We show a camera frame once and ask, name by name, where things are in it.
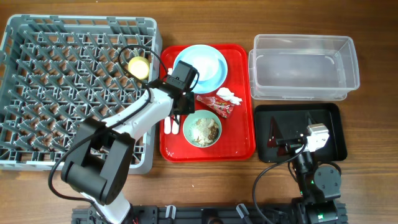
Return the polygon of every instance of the white tissue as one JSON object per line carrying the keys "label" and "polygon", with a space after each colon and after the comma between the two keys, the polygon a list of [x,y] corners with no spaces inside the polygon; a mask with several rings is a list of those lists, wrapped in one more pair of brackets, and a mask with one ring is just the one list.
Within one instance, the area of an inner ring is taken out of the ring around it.
{"label": "white tissue", "polygon": [[234,93],[231,92],[228,88],[220,88],[217,91],[217,96],[221,97],[225,101],[229,101],[235,105],[240,105],[240,102],[242,102],[242,99],[234,96]]}

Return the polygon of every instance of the food in bowl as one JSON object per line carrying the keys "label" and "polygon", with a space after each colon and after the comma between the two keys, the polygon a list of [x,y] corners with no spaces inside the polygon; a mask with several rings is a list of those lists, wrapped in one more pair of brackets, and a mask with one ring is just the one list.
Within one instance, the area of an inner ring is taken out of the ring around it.
{"label": "food in bowl", "polygon": [[220,127],[212,118],[198,119],[191,129],[193,140],[202,147],[213,143],[220,134]]}

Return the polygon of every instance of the red plastic tray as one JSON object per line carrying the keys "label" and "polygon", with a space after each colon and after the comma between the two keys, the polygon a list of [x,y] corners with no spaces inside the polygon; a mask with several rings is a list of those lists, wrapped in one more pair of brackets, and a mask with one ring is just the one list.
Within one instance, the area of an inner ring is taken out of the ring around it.
{"label": "red plastic tray", "polygon": [[[214,145],[206,148],[192,146],[182,133],[182,125],[180,126],[179,134],[164,134],[164,121],[161,121],[160,152],[168,161],[243,160],[251,157],[256,148],[248,75],[248,56],[244,49],[236,44],[210,46],[216,48],[224,55],[228,65],[228,74],[221,87],[229,88],[235,93],[235,96],[242,98],[243,102],[241,105],[234,107],[229,118],[219,116],[223,128],[220,139]],[[189,46],[171,46],[166,48],[161,55],[166,67],[172,68],[177,55],[187,47]],[[162,69],[160,71],[160,76],[163,77],[165,72]],[[215,96],[216,91],[203,96]],[[210,110],[209,107],[198,101],[195,102],[195,109]],[[181,117],[182,124],[185,118],[186,116]]]}

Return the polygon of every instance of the white utensil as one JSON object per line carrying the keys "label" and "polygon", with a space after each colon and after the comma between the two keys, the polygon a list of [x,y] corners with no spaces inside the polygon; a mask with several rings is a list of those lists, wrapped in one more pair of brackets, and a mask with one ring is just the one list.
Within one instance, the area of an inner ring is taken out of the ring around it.
{"label": "white utensil", "polygon": [[172,132],[172,122],[170,117],[166,117],[164,119],[164,133],[165,134],[170,134]]}
{"label": "white utensil", "polygon": [[[177,119],[178,122],[181,122],[180,120],[180,115],[174,116],[175,119]],[[178,134],[180,132],[180,125],[173,120],[173,126],[172,126],[172,133],[173,134]]]}

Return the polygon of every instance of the yellow ball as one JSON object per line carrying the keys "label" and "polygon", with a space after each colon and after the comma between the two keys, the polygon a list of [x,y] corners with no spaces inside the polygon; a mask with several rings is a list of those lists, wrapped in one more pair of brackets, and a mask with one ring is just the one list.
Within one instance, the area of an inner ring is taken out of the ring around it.
{"label": "yellow ball", "polygon": [[133,57],[129,61],[128,70],[140,80],[146,79],[149,76],[149,61],[141,56]]}

